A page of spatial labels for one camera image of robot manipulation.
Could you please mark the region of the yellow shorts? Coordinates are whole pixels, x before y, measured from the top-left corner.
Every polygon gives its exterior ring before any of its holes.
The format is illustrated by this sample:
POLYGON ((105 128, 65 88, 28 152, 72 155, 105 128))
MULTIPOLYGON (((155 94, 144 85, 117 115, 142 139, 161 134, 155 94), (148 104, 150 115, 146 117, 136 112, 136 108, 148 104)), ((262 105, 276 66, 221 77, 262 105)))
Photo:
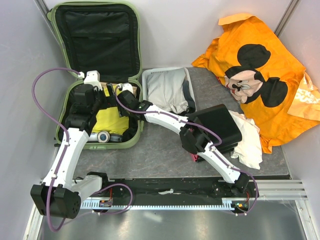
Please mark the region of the yellow shorts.
POLYGON ((118 107, 113 106, 99 110, 96 115, 96 124, 94 125, 92 132, 98 133, 101 131, 107 131, 111 134, 123 135, 128 128, 129 117, 120 117, 118 107))

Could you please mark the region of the green hard-shell suitcase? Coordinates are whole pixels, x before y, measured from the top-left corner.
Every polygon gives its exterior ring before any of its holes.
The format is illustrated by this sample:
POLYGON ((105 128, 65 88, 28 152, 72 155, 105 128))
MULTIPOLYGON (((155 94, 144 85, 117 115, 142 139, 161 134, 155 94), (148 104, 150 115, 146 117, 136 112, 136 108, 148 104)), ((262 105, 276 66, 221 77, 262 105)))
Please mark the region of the green hard-shell suitcase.
POLYGON ((115 1, 69 1, 47 14, 66 67, 76 72, 98 71, 100 82, 130 83, 141 101, 142 71, 138 13, 115 1))

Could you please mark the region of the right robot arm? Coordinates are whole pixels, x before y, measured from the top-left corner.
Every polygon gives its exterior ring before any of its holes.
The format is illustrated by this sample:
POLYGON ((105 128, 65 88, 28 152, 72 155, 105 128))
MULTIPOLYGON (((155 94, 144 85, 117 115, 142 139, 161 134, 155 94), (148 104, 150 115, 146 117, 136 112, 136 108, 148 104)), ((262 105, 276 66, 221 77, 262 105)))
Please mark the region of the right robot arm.
POLYGON ((240 197, 247 191, 250 177, 223 155, 233 151, 243 138, 225 105, 180 116, 149 101, 138 101, 129 90, 123 90, 115 98, 118 105, 132 117, 178 134, 182 148, 213 166, 229 183, 229 191, 233 196, 240 197))

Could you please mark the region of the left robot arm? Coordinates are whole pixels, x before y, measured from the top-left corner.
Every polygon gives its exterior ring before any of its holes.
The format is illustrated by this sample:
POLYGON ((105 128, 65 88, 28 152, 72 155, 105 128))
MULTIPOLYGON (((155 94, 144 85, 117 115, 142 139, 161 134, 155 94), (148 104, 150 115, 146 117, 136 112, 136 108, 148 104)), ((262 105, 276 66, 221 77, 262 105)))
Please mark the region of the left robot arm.
POLYGON ((107 106, 101 84, 84 83, 75 88, 75 102, 61 126, 64 134, 55 161, 42 184, 33 185, 30 191, 41 215, 74 219, 88 197, 109 193, 106 173, 89 172, 80 183, 73 184, 76 165, 97 122, 97 113, 107 106))

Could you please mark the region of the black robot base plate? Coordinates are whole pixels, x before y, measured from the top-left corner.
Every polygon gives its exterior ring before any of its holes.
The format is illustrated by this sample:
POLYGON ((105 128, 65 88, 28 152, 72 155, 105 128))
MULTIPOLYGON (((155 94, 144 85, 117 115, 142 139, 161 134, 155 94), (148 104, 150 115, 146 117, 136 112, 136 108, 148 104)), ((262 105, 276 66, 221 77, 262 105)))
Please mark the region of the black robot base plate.
POLYGON ((133 194, 134 205, 200 205, 220 204, 223 198, 247 199, 256 196, 256 187, 250 181, 247 187, 237 188, 221 177, 174 178, 118 178, 102 184, 124 184, 133 194))

